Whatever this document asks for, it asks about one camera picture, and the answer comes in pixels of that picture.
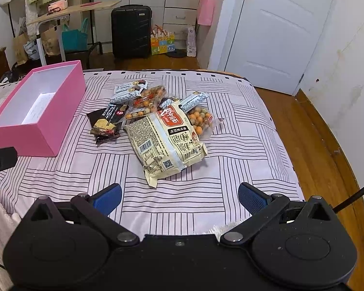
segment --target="bedsheet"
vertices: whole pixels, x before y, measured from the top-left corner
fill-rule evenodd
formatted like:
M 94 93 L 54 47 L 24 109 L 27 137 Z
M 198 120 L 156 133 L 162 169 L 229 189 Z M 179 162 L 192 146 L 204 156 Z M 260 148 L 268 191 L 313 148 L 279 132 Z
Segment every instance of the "bedsheet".
M 297 176 L 274 122 L 255 91 L 242 78 L 204 71 L 104 71 L 84 73 L 86 93 L 73 117 L 57 157 L 20 157 L 16 167 L 0 172 L 0 202 L 23 216 L 36 198 L 68 201 L 112 183 L 123 190 L 121 204 L 110 218 L 135 232 L 189 235 L 205 233 L 249 217 L 239 203 L 241 182 L 267 194 L 282 193 L 303 200 Z M 205 91 L 202 105 L 225 118 L 205 144 L 208 156 L 157 188 L 146 183 L 127 134 L 96 146 L 87 113 L 105 108 L 116 85 L 132 79 L 162 79 L 168 94 L 186 97 Z M 0 104 L 15 87 L 0 86 Z

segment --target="blue textured pad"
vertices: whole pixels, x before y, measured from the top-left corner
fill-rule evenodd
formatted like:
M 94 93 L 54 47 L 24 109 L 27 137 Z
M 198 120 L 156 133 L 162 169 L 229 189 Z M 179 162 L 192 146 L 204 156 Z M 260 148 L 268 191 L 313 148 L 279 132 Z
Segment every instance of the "blue textured pad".
M 103 215 L 109 215 L 115 210 L 121 202 L 123 192 L 118 184 L 108 192 L 102 194 L 94 200 L 93 207 L 100 211 Z
M 267 200 L 254 193 L 251 189 L 240 185 L 239 201 L 251 215 L 258 213 L 261 209 L 268 206 Z

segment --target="brown paper bag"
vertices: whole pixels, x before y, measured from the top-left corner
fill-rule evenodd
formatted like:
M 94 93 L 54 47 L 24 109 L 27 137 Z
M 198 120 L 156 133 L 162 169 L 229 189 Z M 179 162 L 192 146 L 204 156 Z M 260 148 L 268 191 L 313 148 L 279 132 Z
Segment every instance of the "brown paper bag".
M 41 33 L 40 36 L 42 38 L 43 48 L 49 56 L 57 56 L 60 54 L 58 34 L 55 27 Z
M 25 45 L 28 41 L 29 39 L 27 34 L 21 34 L 14 38 L 14 51 L 18 65 L 25 64 L 28 61 L 27 53 L 25 53 L 23 48 L 23 45 Z

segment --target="hanging pink bag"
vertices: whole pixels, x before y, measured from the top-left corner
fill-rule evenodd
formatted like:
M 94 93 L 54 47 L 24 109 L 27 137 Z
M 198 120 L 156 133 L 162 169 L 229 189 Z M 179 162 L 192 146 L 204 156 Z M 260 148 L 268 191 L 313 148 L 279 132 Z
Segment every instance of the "hanging pink bag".
M 215 0 L 199 0 L 197 9 L 197 23 L 199 25 L 212 25 L 214 7 Z

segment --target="table leg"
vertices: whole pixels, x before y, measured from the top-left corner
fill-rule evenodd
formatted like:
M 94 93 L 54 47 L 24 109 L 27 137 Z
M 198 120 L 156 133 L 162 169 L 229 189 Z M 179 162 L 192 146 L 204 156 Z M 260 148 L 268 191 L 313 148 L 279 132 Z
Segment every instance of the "table leg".
M 63 48 L 62 26 L 60 20 L 57 20 L 57 35 L 58 35 L 59 50 L 61 52 L 62 62 L 65 62 L 66 56 L 65 56 L 65 49 Z
M 36 26 L 36 43 L 38 45 L 40 62 L 42 63 L 42 66 L 45 66 L 45 65 L 47 65 L 47 63 L 46 63 L 46 58 L 45 58 L 45 52 L 43 50 L 42 39 L 40 37 L 40 32 L 39 32 L 40 24 L 41 23 L 38 23 Z

